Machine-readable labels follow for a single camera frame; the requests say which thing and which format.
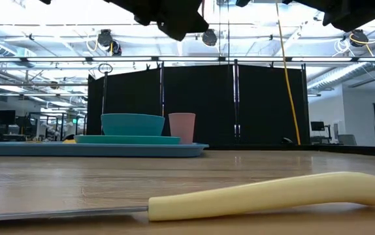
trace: wooden table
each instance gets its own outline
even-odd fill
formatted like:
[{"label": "wooden table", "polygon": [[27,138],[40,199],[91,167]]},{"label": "wooden table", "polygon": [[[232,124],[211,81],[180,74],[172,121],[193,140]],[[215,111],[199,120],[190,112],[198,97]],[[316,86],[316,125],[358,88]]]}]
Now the wooden table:
[{"label": "wooden table", "polygon": [[[192,159],[0,157],[0,213],[147,205],[151,196],[334,171],[375,175],[375,157],[207,151]],[[305,206],[149,223],[146,213],[0,223],[0,234],[375,234],[375,208]]]}]

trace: computer monitor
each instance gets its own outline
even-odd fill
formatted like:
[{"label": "computer monitor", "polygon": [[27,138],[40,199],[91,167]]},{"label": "computer monitor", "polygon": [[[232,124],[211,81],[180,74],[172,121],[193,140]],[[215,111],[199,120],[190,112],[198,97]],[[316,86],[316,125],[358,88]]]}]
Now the computer monitor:
[{"label": "computer monitor", "polygon": [[15,110],[0,110],[0,125],[15,124],[16,111]]},{"label": "computer monitor", "polygon": [[325,131],[325,126],[323,121],[311,121],[312,131]]}]

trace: black curtain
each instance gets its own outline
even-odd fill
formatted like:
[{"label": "black curtain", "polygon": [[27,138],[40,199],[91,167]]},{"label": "black curtain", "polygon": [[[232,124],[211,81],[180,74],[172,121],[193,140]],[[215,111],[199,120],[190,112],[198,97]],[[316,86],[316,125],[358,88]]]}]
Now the black curtain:
[{"label": "black curtain", "polygon": [[[297,143],[284,69],[239,65],[241,144]],[[301,144],[310,143],[304,70],[288,69]]]},{"label": "black curtain", "polygon": [[163,70],[166,125],[168,114],[196,114],[194,142],[210,146],[235,143],[234,82],[231,66],[166,67]]},{"label": "black curtain", "polygon": [[[101,134],[104,78],[89,78],[88,132]],[[150,114],[161,116],[159,69],[108,76],[106,114]]]}]

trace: pink cup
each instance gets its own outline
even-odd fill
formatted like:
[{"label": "pink cup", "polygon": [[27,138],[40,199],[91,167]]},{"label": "pink cup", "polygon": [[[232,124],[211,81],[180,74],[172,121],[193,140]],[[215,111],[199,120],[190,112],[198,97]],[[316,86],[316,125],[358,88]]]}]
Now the pink cup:
[{"label": "pink cup", "polygon": [[170,132],[172,136],[180,137],[181,144],[193,143],[195,116],[189,113],[169,114]]}]

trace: yellow knife handle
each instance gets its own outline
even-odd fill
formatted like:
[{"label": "yellow knife handle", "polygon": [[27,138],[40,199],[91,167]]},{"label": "yellow knife handle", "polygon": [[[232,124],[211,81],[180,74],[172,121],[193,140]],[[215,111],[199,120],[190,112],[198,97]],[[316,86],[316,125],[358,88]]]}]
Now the yellow knife handle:
[{"label": "yellow knife handle", "polygon": [[148,201],[148,218],[196,219],[330,202],[375,206],[375,176],[335,172],[153,197]]}]

